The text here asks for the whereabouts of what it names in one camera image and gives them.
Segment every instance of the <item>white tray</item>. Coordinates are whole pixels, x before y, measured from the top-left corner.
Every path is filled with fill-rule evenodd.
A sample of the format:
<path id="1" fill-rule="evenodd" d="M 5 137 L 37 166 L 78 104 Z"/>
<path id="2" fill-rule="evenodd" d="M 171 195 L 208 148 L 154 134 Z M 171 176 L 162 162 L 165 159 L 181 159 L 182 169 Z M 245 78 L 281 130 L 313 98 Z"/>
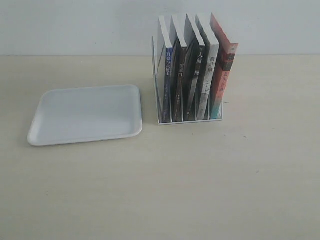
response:
<path id="1" fill-rule="evenodd" d="M 34 146 L 129 138 L 142 130 L 134 85 L 52 90 L 36 110 L 27 140 Z"/>

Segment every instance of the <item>book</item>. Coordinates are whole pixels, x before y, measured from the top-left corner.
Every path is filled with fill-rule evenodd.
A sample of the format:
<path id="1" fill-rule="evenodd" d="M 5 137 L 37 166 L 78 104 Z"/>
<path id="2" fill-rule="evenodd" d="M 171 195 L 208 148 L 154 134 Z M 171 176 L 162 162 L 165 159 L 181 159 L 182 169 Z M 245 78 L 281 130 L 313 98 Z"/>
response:
<path id="1" fill-rule="evenodd" d="M 221 25 L 215 15 L 211 14 L 210 26 L 220 43 L 217 64 L 215 65 L 213 80 L 211 84 L 211 116 L 210 119 L 217 119 L 220 105 L 227 86 L 229 74 L 235 59 L 238 43 L 226 35 L 226 25 Z"/>
<path id="2" fill-rule="evenodd" d="M 181 95 L 184 79 L 187 44 L 177 15 L 171 16 L 170 41 L 172 44 L 171 98 L 173 103 L 172 121 L 182 120 Z"/>
<path id="3" fill-rule="evenodd" d="M 197 120 L 204 120 L 220 44 L 203 14 L 195 16 L 195 23 L 205 43 L 197 87 L 199 102 Z"/>
<path id="4" fill-rule="evenodd" d="M 183 84 L 183 107 L 184 120 L 189 121 L 191 109 L 194 103 L 195 92 L 203 60 L 205 43 L 198 30 L 196 22 L 191 19 L 190 15 L 186 15 L 184 26 L 184 39 L 187 45 L 185 57 L 185 71 Z"/>
<path id="5" fill-rule="evenodd" d="M 171 122 L 170 77 L 172 44 L 164 16 L 158 19 L 156 85 L 160 103 L 161 123 Z"/>

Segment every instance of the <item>beige table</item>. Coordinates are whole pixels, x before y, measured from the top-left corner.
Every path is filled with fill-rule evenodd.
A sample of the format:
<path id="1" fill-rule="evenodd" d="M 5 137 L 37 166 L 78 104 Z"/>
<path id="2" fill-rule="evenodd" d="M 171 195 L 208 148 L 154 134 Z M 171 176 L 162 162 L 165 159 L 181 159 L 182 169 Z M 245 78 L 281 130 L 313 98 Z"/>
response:
<path id="1" fill-rule="evenodd" d="M 238 56 L 222 122 L 157 126 L 149 57 L 0 57 L 0 239 L 320 239 L 319 64 Z M 119 84 L 140 135 L 28 145 L 46 91 Z"/>

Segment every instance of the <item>white wire book rack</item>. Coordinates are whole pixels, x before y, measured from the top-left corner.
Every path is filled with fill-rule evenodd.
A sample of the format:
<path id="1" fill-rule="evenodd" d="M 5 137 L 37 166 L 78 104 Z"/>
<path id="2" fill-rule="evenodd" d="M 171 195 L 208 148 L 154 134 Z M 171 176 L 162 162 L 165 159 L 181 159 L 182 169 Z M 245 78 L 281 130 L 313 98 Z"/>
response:
<path id="1" fill-rule="evenodd" d="M 207 103 L 207 108 L 205 112 L 205 117 L 204 120 L 197 120 L 197 108 L 198 108 L 198 97 L 197 97 L 197 92 L 195 91 L 195 96 L 194 96 L 194 104 L 193 104 L 193 109 L 192 109 L 192 117 L 191 120 L 185 121 L 184 120 L 184 106 L 183 106 L 183 100 L 180 102 L 181 104 L 181 120 L 180 121 L 173 121 L 172 119 L 172 112 L 170 114 L 170 121 L 169 122 L 162 122 L 161 121 L 161 107 L 160 107 L 160 98 L 158 96 L 158 83 L 157 83 L 157 72 L 156 72 L 156 58 L 155 58 L 155 43 L 154 43 L 154 38 L 152 37 L 151 40 L 151 47 L 152 47 L 152 63 L 153 63 L 153 80 L 154 80 L 154 90 L 155 90 L 155 105 L 156 105 L 156 112 L 157 112 L 157 119 L 158 119 L 158 124 L 159 125 L 172 125 L 172 124 L 189 124 L 189 123 L 204 123 L 204 122 L 217 122 L 217 121 L 222 121 L 223 119 L 223 109 L 224 109 L 224 101 L 221 101 L 219 113 L 216 119 L 210 119 L 210 106 L 211 106 L 211 96 L 208 98 L 208 103 Z M 170 111 L 172 111 L 172 103 L 171 103 L 171 93 L 169 93 L 169 99 L 170 99 Z"/>

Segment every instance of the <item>white book spine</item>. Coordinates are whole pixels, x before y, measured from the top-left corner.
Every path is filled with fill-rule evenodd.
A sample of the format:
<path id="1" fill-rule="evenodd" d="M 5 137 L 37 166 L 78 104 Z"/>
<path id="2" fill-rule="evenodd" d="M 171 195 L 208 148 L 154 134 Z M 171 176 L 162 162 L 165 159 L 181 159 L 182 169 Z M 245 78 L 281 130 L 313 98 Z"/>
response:
<path id="1" fill-rule="evenodd" d="M 214 76 L 214 70 L 217 62 L 217 55 L 219 51 L 219 44 L 211 45 L 209 49 L 208 59 L 205 66 L 205 74 L 203 84 L 201 86 L 201 96 L 199 101 L 199 108 L 197 113 L 197 119 L 203 120 L 205 118 L 208 98 L 210 94 L 210 87 Z"/>

